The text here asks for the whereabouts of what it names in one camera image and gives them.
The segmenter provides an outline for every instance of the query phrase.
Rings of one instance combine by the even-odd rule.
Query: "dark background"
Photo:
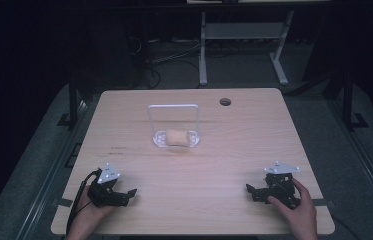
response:
[[[141,56],[131,58],[128,48],[134,46],[128,36],[164,41],[199,37],[198,11],[85,10],[82,2],[0,1],[0,192],[53,98],[70,78],[76,78],[84,98],[103,89],[132,88],[139,80],[131,73],[144,67],[147,55],[144,46]],[[122,2],[130,6],[141,1]],[[158,6],[183,1],[143,2]],[[303,81],[339,66],[373,102],[373,1],[340,2],[324,10],[300,8],[288,41],[315,43]],[[109,28],[115,31],[108,33]]]

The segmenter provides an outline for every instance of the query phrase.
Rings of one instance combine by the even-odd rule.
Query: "clear acrylic stand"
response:
[[[151,123],[153,141],[158,147],[169,147],[166,143],[167,131],[157,130],[154,124],[154,118],[152,117],[152,109],[162,109],[162,108],[195,108],[196,109],[196,129],[188,130],[189,137],[189,146],[195,147],[201,140],[199,135],[199,119],[200,119],[200,110],[199,106],[196,104],[173,104],[173,105],[149,105],[148,106],[148,117],[149,122]]]

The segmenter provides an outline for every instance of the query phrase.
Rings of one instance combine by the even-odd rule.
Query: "black tape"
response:
[[[58,205],[60,206],[64,206],[64,207],[71,207],[71,204],[73,203],[72,200],[68,200],[68,199],[64,199],[64,198],[61,198],[59,201],[58,201]]]
[[[324,198],[313,199],[314,206],[327,206],[327,201]]]

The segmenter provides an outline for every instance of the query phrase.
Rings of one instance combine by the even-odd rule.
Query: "metal frame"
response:
[[[201,49],[199,55],[199,84],[207,85],[207,66],[205,61],[205,44],[207,39],[279,39],[275,52],[270,59],[280,84],[287,85],[288,80],[280,64],[280,55],[286,42],[294,11],[288,12],[284,22],[274,23],[207,23],[206,13],[202,12]]]

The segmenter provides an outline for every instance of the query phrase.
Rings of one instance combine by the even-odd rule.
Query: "gray floor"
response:
[[[248,49],[234,45],[230,49],[231,55],[208,58],[206,88],[274,87],[287,92],[300,86],[311,46],[292,44],[285,47],[281,62],[290,81],[288,86],[278,83],[270,63],[268,53],[273,46],[275,43],[256,43]],[[184,48],[172,44],[152,45],[156,58]],[[197,56],[181,60],[197,65]],[[161,76],[157,89],[198,86],[196,67],[185,62],[169,62],[154,69]],[[155,80],[149,72],[148,77]],[[373,239],[373,181],[362,164],[364,157],[373,164],[373,106],[356,87],[354,112],[362,114],[369,128],[351,133],[340,121],[341,99],[325,100],[321,96],[323,88],[320,84],[300,96],[285,97],[285,101],[331,214],[360,239]],[[70,157],[70,154],[76,144],[83,141],[98,100],[99,94],[96,94],[92,101],[79,108],[80,121],[75,129],[68,131],[67,127],[57,126],[61,115],[68,112],[68,88],[64,87],[55,98],[1,194],[0,239],[61,239],[51,233],[50,225],[71,173],[71,168],[64,165],[67,161],[75,161],[75,156]],[[335,222],[335,225],[335,232],[321,239],[353,239],[343,224]],[[259,239],[293,238],[259,236]]]

